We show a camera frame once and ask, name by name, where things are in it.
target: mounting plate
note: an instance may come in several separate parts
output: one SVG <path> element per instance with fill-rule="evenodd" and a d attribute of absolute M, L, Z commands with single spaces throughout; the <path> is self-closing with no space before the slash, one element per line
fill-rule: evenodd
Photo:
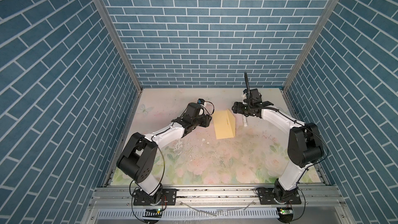
<path fill-rule="evenodd" d="M 273 196 L 273 188 L 259 187 L 259 188 L 256 188 L 256 192 L 259 195 L 261 205 L 271 205 L 271 204 L 286 205 L 285 202 L 280 203 L 275 200 L 275 198 Z M 292 198 L 290 203 L 291 204 L 301 204 L 300 196 L 297 195 L 294 198 Z"/>
<path fill-rule="evenodd" d="M 143 194 L 140 189 L 134 190 L 134 206 L 151 206 L 148 199 L 145 197 L 146 194 Z M 163 189 L 162 190 L 162 197 L 164 200 L 164 196 L 166 197 L 167 205 L 174 206 L 176 205 L 176 197 L 177 197 L 177 189 Z"/>

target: yellow sponge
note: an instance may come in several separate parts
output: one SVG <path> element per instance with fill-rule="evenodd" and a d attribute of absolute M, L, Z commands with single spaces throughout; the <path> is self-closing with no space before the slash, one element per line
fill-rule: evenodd
<path fill-rule="evenodd" d="M 235 137 L 235 116 L 231 110 L 214 111 L 212 117 L 217 139 Z"/>

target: table surface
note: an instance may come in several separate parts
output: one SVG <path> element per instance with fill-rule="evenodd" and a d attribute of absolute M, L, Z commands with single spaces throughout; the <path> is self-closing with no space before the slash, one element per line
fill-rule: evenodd
<path fill-rule="evenodd" d="M 157 131 L 180 116 L 190 102 L 202 98 L 211 101 L 215 110 L 231 109 L 242 101 L 242 88 L 144 89 L 128 137 Z M 259 88 L 263 101 L 289 113 L 278 88 Z M 206 108 L 211 112 L 212 106 Z M 236 136 L 216 139 L 214 125 L 197 127 L 187 136 L 162 148 L 166 162 L 163 185 L 206 185 L 274 183 L 288 162 L 288 136 L 272 123 L 257 117 L 236 118 Z M 163 160 L 157 153 L 152 174 L 160 179 Z M 111 185 L 128 185 L 131 178 L 118 168 Z M 304 183 L 318 183 L 314 167 L 301 178 Z"/>

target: side wall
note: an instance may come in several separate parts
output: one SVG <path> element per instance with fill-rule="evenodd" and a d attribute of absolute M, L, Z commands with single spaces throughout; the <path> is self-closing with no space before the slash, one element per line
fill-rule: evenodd
<path fill-rule="evenodd" d="M 359 223 L 396 223 L 398 0 L 340 0 L 288 89 Z"/>
<path fill-rule="evenodd" d="M 0 223 L 75 223 L 136 89 L 92 0 L 0 0 Z"/>
<path fill-rule="evenodd" d="M 281 87 L 327 0 L 103 0 L 144 87 Z"/>

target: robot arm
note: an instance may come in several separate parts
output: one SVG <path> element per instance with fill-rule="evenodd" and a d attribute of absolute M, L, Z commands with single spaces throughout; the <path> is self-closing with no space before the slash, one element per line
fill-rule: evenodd
<path fill-rule="evenodd" d="M 246 72 L 245 81 L 247 89 L 243 91 L 243 102 L 235 102 L 232 111 L 267 120 L 289 136 L 287 153 L 290 160 L 276 180 L 273 191 L 276 201 L 288 202 L 297 195 L 297 183 L 304 172 L 324 154 L 318 127 L 282 113 L 269 101 L 262 102 L 258 90 L 250 90 Z"/>
<path fill-rule="evenodd" d="M 116 166 L 142 188 L 150 202 L 157 203 L 163 189 L 151 174 L 157 149 L 186 136 L 198 126 L 208 127 L 212 117 L 204 114 L 204 103 L 203 99 L 189 103 L 180 117 L 156 132 L 145 135 L 134 133 L 119 156 Z"/>

